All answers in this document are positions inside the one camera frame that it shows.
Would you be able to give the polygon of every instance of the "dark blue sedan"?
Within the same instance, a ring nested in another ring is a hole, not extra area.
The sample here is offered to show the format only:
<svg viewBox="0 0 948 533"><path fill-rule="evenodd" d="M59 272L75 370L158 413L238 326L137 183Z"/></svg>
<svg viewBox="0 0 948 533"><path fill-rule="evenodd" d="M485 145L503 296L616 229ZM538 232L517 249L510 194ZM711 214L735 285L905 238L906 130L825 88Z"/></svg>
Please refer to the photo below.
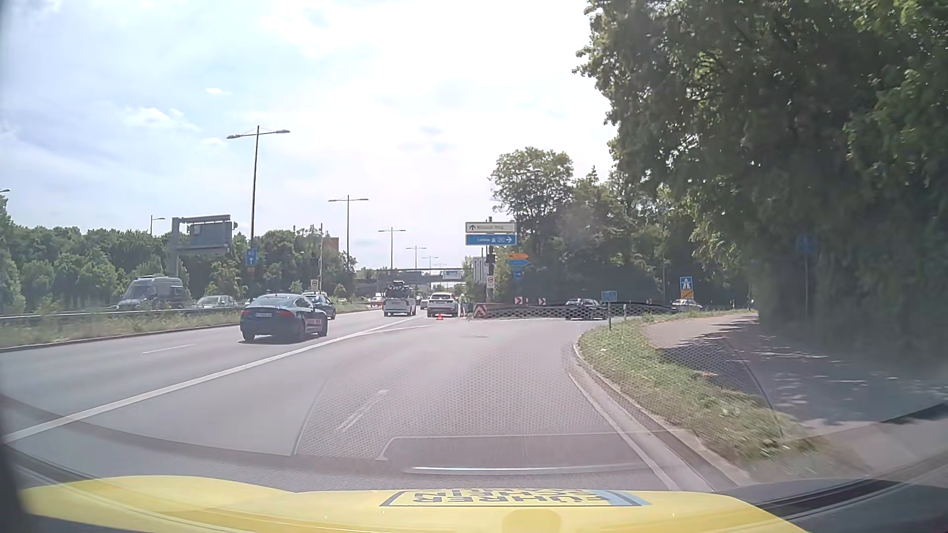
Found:
<svg viewBox="0 0 948 533"><path fill-rule="evenodd" d="M326 313L301 294L264 294L245 307L240 318L247 341L258 335L305 340L311 334L325 337L328 329Z"/></svg>

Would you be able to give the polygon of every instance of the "utility pole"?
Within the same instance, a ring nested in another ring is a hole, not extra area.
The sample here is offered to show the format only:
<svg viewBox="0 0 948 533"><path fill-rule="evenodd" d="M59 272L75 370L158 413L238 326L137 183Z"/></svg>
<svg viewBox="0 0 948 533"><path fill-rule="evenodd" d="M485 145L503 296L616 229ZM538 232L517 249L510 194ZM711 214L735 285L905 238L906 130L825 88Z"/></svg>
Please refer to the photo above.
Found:
<svg viewBox="0 0 948 533"><path fill-rule="evenodd" d="M415 250L415 270L417 270L417 269L418 269L418 250L419 250L419 249L427 249L427 248L425 248L425 247L407 247L407 248L405 248L405 249L413 249L413 250Z"/></svg>
<svg viewBox="0 0 948 533"><path fill-rule="evenodd" d="M322 241L325 237L322 234L322 223L319 223L319 292L322 292Z"/></svg>

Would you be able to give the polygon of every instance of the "highway sign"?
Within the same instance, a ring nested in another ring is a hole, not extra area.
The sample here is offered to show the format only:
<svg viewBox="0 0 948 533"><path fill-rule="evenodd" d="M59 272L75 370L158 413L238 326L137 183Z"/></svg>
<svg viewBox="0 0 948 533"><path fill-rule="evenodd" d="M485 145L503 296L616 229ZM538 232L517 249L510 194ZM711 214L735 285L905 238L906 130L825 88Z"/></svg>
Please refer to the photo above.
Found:
<svg viewBox="0 0 948 533"><path fill-rule="evenodd" d="M695 280L691 276L682 276L678 279L678 285L682 289L682 300L695 299Z"/></svg>
<svg viewBox="0 0 948 533"><path fill-rule="evenodd" d="M513 234L489 234L468 233L465 235L465 244L470 247L505 247L515 246L517 244L517 235Z"/></svg>
<svg viewBox="0 0 948 533"><path fill-rule="evenodd" d="M465 233L516 233L517 223L510 222L465 222Z"/></svg>

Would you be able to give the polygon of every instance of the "yellow car hood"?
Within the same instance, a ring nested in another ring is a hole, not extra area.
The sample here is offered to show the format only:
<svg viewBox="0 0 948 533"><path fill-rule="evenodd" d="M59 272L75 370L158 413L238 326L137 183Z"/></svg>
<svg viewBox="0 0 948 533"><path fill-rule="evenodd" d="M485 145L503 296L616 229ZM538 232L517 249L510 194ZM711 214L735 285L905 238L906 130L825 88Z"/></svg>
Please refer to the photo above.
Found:
<svg viewBox="0 0 948 533"><path fill-rule="evenodd" d="M220 479L129 476L22 492L36 515L133 531L425 533L800 532L719 494L459 488L288 492Z"/></svg>

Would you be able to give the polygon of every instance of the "cloud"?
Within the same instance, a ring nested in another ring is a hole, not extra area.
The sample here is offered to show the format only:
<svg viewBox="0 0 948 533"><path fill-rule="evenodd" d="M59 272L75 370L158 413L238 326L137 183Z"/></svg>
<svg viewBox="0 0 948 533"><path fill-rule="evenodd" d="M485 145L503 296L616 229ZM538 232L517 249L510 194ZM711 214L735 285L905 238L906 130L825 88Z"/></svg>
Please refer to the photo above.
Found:
<svg viewBox="0 0 948 533"><path fill-rule="evenodd" d="M184 113L177 109L169 110L166 115L154 107L127 108L125 122L132 126L148 128L200 131L200 128L185 120Z"/></svg>

